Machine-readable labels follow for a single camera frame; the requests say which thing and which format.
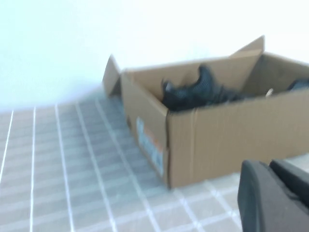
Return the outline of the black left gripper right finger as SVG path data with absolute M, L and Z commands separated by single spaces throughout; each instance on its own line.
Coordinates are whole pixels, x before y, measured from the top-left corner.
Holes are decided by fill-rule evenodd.
M 309 175 L 281 159 L 272 160 L 268 167 L 269 208 L 274 211 L 288 211 L 290 208 L 308 211 Z

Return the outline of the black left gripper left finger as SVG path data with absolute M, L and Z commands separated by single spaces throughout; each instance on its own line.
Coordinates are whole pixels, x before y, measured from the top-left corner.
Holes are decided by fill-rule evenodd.
M 244 232 L 307 232 L 309 210 L 269 208 L 269 164 L 244 160 L 241 166 L 238 207 Z

